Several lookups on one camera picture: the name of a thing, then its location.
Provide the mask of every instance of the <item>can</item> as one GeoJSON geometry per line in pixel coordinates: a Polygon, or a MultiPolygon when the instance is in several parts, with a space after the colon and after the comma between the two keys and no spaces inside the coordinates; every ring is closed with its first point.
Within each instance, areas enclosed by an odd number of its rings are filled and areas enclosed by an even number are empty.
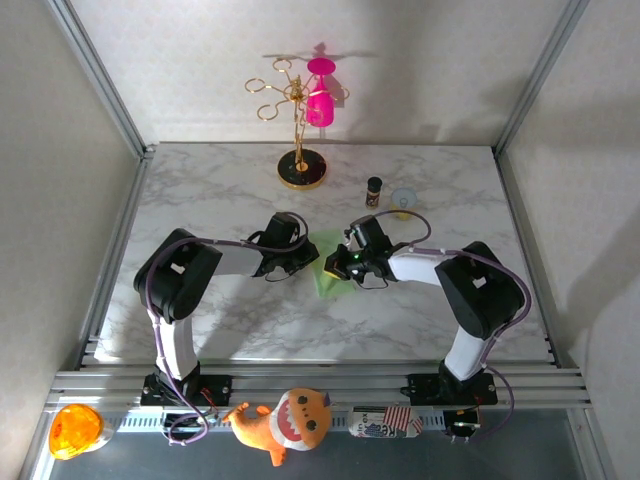
{"type": "MultiPolygon", "coordinates": [[[[413,210],[418,203],[418,195],[413,188],[400,187],[396,188],[391,194],[392,210],[413,210]]],[[[409,220],[408,213],[396,213],[395,216],[400,220],[409,220]]]]}
{"type": "Polygon", "coordinates": [[[365,205],[368,209],[373,210],[378,208],[378,202],[380,201],[380,190],[382,189],[382,180],[380,177],[371,177],[367,181],[367,198],[365,199],[365,205]]]}
{"type": "Polygon", "coordinates": [[[411,407],[353,407],[349,433],[358,438],[413,438],[424,428],[422,418],[411,407]]]}

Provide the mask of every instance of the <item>gold jewelry stand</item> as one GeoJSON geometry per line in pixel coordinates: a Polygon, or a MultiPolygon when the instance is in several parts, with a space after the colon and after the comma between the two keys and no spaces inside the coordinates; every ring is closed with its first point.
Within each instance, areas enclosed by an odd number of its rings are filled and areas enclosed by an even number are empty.
{"type": "MultiPolygon", "coordinates": [[[[286,58],[278,58],[272,64],[274,70],[280,73],[284,73],[287,77],[289,84],[283,89],[274,87],[273,85],[267,85],[261,78],[250,78],[244,84],[245,90],[250,93],[258,93],[262,90],[270,88],[280,92],[284,97],[284,100],[277,102],[275,105],[262,105],[258,108],[256,114],[260,120],[268,122],[276,118],[279,114],[280,105],[288,102],[294,104],[293,107],[293,122],[295,125],[294,130],[294,144],[295,150],[284,154],[284,156],[278,162],[278,176],[282,183],[287,187],[296,190],[310,190],[320,185],[327,174],[327,162],[322,155],[313,150],[302,148],[302,138],[307,126],[307,110],[311,109],[315,112],[322,112],[316,108],[309,106],[309,98],[319,95],[321,93],[331,93],[328,90],[319,90],[311,92],[309,90],[309,82],[316,75],[311,74],[307,81],[302,84],[300,75],[296,75],[291,78],[289,70],[293,66],[292,63],[286,58]],[[263,111],[265,109],[273,109],[275,113],[271,116],[265,116],[263,111]]],[[[345,91],[345,99],[349,97],[349,90],[342,87],[345,91]]]]}

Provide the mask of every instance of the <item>american flag can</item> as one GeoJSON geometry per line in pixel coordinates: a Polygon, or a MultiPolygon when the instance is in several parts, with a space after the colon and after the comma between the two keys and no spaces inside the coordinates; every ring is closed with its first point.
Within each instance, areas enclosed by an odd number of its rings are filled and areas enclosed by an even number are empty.
{"type": "Polygon", "coordinates": [[[424,427],[411,407],[353,407],[348,422],[349,433],[360,438],[413,438],[424,427]]]}

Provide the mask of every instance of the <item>red wire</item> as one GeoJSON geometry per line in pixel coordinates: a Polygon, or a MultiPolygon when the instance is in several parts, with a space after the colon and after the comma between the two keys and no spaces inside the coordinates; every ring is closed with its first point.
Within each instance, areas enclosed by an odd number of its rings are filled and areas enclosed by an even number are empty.
{"type": "Polygon", "coordinates": [[[200,390],[200,393],[204,398],[207,399],[207,402],[209,402],[209,405],[211,405],[211,408],[213,408],[216,411],[216,415],[217,415],[218,407],[216,407],[216,404],[213,402],[213,399],[211,398],[211,392],[209,391],[209,389],[207,387],[204,387],[202,390],[200,390]]]}

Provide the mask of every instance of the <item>gray floor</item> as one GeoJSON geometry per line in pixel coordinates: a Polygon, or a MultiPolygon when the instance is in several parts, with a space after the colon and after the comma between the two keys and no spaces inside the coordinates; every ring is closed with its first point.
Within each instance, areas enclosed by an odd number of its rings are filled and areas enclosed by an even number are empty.
{"type": "MultiPolygon", "coordinates": [[[[488,423],[504,412],[485,414],[488,423]]],[[[492,479],[582,480],[566,415],[516,412],[494,437],[451,445],[437,432],[415,439],[357,439],[331,433],[310,452],[289,451],[273,468],[266,452],[212,433],[189,447],[169,447],[160,434],[119,434],[97,452],[57,462],[55,480],[83,479],[492,479]]]]}

